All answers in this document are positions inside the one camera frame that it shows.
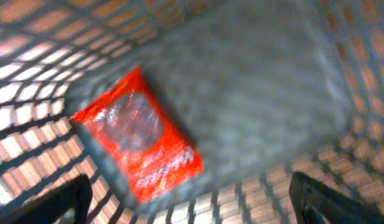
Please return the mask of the red snack bag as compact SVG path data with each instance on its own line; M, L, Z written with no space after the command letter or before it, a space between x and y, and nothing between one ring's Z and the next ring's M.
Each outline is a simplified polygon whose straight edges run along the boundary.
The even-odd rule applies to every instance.
M164 111L140 67L71 120L86 128L114 159L140 203L168 193L204 171L198 150Z

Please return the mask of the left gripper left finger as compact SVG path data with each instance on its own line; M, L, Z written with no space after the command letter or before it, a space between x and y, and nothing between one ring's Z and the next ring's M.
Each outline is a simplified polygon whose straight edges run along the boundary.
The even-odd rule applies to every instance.
M73 210L73 222L85 224L92 198L91 183L81 174L28 204L0 215L0 223L54 223Z

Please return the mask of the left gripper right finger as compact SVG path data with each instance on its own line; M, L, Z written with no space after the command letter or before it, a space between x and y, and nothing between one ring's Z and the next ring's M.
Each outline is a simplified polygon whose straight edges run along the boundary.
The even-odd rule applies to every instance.
M384 223L384 215L303 172L294 172L289 197L298 223Z

